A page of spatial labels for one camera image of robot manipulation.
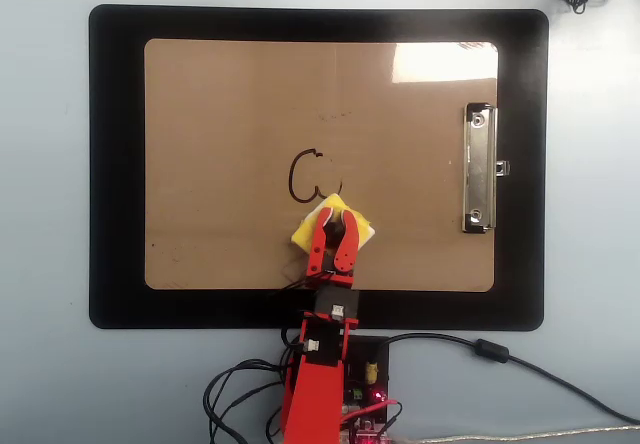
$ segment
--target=black marker drawing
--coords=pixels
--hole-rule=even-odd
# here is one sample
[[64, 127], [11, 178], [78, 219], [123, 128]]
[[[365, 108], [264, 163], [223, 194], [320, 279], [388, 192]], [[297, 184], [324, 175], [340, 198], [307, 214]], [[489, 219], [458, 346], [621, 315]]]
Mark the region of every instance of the black marker drawing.
[[[302, 199], [302, 198], [296, 196], [296, 193], [293, 190], [293, 173], [294, 173], [294, 171], [296, 169], [296, 164], [298, 163], [298, 160], [302, 156], [306, 156], [307, 154], [313, 154], [316, 157], [322, 157], [323, 156], [323, 154], [321, 152], [317, 152], [314, 148], [305, 149], [304, 151], [300, 152], [296, 157], [293, 158], [293, 162], [291, 163], [291, 167], [289, 168], [289, 194], [291, 194], [291, 197], [293, 197], [297, 202], [299, 202], [301, 204], [306, 204], [308, 202], [311, 202], [318, 196], [321, 197], [322, 199], [326, 199], [327, 198], [327, 196], [322, 194], [322, 192], [320, 191], [320, 188], [318, 186], [315, 186], [313, 194], [311, 195], [311, 197], [309, 197], [307, 199]], [[338, 188], [338, 194], [340, 194], [341, 191], [342, 191], [342, 179], [340, 179], [340, 187]]]

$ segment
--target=clipboard clip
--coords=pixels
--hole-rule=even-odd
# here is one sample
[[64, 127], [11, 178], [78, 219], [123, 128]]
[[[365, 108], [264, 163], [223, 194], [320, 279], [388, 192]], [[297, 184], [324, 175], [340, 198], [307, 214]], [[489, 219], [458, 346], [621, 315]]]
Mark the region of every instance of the clipboard clip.
[[496, 227], [496, 180], [511, 172], [509, 161], [498, 161], [498, 109], [469, 103], [464, 123], [464, 197], [462, 230], [483, 234]]

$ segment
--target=sponge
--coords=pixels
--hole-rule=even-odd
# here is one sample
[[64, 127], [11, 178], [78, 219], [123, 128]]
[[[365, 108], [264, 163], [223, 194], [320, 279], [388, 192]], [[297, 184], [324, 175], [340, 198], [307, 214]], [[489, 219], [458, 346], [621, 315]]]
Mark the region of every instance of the sponge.
[[313, 232], [315, 231], [318, 221], [318, 214], [320, 214], [320, 211], [325, 207], [333, 208], [334, 213], [332, 219], [335, 220], [340, 219], [340, 214], [342, 214], [342, 211], [345, 209], [353, 212], [356, 222], [358, 223], [358, 236], [360, 238], [358, 249], [364, 246], [376, 233], [369, 225], [369, 221], [367, 221], [362, 214], [347, 206], [338, 194], [331, 194], [304, 218], [298, 230], [291, 236], [291, 242], [300, 246], [307, 254], [311, 252], [311, 241], [313, 240]]

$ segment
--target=cardboard surface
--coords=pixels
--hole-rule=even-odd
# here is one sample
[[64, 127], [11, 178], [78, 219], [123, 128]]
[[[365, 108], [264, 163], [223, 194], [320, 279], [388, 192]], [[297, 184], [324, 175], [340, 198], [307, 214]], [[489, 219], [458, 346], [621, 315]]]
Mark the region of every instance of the cardboard surface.
[[493, 77], [448, 81], [448, 68], [460, 79], [460, 63], [473, 62], [459, 50], [482, 45], [410, 46], [150, 41], [147, 284], [280, 288], [300, 277], [307, 255], [290, 237], [321, 198], [296, 202], [288, 178], [315, 148], [322, 157], [295, 167], [296, 195], [342, 182], [340, 196], [376, 230], [355, 288], [490, 289], [493, 233], [461, 231], [463, 111], [495, 105], [497, 54]]

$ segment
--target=white table surface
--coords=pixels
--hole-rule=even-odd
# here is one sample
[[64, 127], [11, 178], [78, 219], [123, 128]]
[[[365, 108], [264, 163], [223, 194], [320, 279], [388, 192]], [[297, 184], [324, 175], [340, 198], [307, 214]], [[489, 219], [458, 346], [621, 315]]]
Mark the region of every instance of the white table surface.
[[[640, 0], [595, 3], [582, 16], [560, 0], [0, 0], [2, 443], [207, 442], [209, 378], [241, 359], [275, 358], [280, 347], [276, 331], [90, 323], [87, 17], [101, 3], [543, 10], [546, 317], [535, 332], [483, 337], [640, 416]], [[252, 374], [233, 389], [265, 379]], [[411, 437], [618, 424], [521, 369], [441, 343], [395, 345], [391, 393], [405, 405], [394, 430]], [[256, 398], [230, 422], [263, 442], [278, 397]]]

